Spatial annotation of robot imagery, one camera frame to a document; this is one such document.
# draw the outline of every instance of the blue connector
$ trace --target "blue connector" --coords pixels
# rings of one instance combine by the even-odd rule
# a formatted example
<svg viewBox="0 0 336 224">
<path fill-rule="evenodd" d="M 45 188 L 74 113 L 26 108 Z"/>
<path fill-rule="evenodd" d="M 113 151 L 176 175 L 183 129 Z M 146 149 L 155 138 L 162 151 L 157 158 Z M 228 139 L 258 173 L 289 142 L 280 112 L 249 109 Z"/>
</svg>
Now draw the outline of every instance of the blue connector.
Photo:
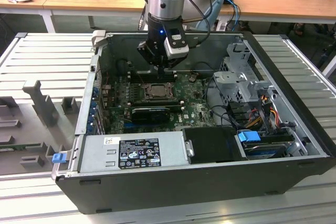
<svg viewBox="0 0 336 224">
<path fill-rule="evenodd" d="M 58 163 L 66 163 L 67 162 L 67 154 L 66 153 L 55 153 L 51 160 L 54 164 Z"/>
<path fill-rule="evenodd" d="M 98 97 L 98 95 L 99 95 L 99 89 L 97 87 L 93 87 L 92 97 L 96 98 L 96 97 Z"/>
<path fill-rule="evenodd" d="M 95 108 L 95 107 L 97 107 L 97 103 L 96 103 L 96 102 L 91 102 L 91 103 L 90 103 L 90 107 L 91 107 L 91 108 Z"/>
<path fill-rule="evenodd" d="M 261 141 L 260 136 L 256 131 L 242 131 L 238 134 L 238 137 L 241 142 Z"/>
<path fill-rule="evenodd" d="M 93 126 L 92 123 L 86 125 L 86 132 L 91 133 L 93 132 Z"/>
</svg>

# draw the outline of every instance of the white sticker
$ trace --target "white sticker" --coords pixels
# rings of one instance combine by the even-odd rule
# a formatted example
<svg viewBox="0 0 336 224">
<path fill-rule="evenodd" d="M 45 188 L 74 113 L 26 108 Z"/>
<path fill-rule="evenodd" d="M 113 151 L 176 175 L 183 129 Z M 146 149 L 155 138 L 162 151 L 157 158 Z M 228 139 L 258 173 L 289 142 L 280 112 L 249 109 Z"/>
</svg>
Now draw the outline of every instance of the white sticker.
<svg viewBox="0 0 336 224">
<path fill-rule="evenodd" d="M 104 144 L 119 144 L 120 137 L 105 137 L 104 138 Z"/>
<path fill-rule="evenodd" d="M 0 149 L 0 152 L 13 152 L 14 149 L 13 148 L 3 148 L 3 149 Z"/>
</svg>

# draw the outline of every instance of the red wire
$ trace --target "red wire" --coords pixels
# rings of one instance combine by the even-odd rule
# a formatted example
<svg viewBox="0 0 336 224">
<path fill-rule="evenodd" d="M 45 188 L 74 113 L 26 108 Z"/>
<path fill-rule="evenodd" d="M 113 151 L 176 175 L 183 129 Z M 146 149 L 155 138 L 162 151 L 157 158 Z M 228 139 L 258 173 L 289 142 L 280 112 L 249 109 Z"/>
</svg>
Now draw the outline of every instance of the red wire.
<svg viewBox="0 0 336 224">
<path fill-rule="evenodd" d="M 255 112 L 255 111 L 257 111 L 257 109 L 254 109 L 254 110 L 251 111 L 251 113 L 250 113 L 250 115 L 249 115 L 249 117 L 248 117 L 248 122 L 251 121 L 252 113 Z"/>
</svg>

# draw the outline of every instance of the motherboard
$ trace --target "motherboard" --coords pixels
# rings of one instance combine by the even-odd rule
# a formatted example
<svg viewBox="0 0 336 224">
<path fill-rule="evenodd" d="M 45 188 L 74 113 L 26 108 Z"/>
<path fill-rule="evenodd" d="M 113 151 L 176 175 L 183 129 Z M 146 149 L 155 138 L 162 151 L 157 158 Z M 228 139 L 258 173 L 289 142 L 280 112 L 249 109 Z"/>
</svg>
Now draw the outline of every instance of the motherboard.
<svg viewBox="0 0 336 224">
<path fill-rule="evenodd" d="M 215 126 L 204 99 L 205 79 L 178 73 L 165 80 L 119 76 L 105 88 L 108 134 L 180 131 Z"/>
</svg>

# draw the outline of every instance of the yellow wire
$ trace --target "yellow wire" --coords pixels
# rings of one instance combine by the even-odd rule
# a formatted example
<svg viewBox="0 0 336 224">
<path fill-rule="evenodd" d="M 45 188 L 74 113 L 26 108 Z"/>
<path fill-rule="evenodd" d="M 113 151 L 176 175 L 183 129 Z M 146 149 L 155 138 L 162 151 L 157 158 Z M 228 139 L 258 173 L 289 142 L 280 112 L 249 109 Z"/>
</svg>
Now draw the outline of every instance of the yellow wire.
<svg viewBox="0 0 336 224">
<path fill-rule="evenodd" d="M 261 117 L 258 117 L 257 119 L 252 121 L 250 124 L 248 124 L 246 127 L 249 128 L 249 127 L 255 125 L 256 123 L 258 123 L 260 120 L 261 120 Z"/>
</svg>

